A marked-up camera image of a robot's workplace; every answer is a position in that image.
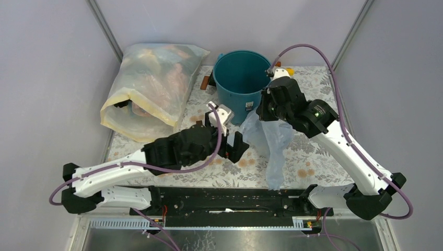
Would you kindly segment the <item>light blue plastic trash bag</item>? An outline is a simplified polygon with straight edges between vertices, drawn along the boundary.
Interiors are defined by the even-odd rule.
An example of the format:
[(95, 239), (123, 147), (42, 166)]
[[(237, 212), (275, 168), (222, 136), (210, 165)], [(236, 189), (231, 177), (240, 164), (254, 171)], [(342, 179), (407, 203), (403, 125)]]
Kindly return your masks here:
[(285, 121), (261, 121), (256, 110), (251, 111), (241, 124), (239, 132), (243, 141), (255, 147), (267, 161), (265, 180), (270, 190), (279, 190), (284, 182), (283, 151), (294, 138), (294, 130)]

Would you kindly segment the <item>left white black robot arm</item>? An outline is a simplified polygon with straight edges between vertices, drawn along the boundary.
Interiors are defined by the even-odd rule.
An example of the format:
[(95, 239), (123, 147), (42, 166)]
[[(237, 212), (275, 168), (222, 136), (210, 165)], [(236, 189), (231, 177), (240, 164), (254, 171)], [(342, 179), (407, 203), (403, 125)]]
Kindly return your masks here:
[(162, 201), (157, 188), (121, 187), (118, 183), (141, 176), (186, 173), (188, 166), (207, 158), (214, 159), (215, 155), (238, 162), (249, 145), (240, 132), (234, 134), (234, 141), (229, 144), (229, 131), (211, 122), (210, 116), (212, 113), (207, 112), (204, 122), (158, 138), (114, 161), (92, 167), (65, 164), (61, 205), (72, 214), (90, 212), (98, 207), (128, 207), (145, 210), (150, 215), (159, 213)]

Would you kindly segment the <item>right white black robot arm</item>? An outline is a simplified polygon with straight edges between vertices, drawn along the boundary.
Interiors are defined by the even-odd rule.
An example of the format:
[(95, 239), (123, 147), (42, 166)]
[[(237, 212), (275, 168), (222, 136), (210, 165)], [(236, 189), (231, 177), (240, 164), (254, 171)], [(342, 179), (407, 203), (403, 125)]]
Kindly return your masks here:
[(323, 100), (307, 100), (296, 80), (289, 76), (275, 76), (262, 90), (257, 114), (261, 121), (285, 121), (324, 147), (353, 180), (346, 186), (310, 185), (299, 202), (306, 215), (323, 208), (341, 208), (371, 220), (382, 214), (392, 202), (395, 188), (406, 182), (402, 173), (391, 173), (370, 156), (363, 160), (353, 149), (358, 144), (347, 142), (348, 134), (342, 130), (335, 110)]

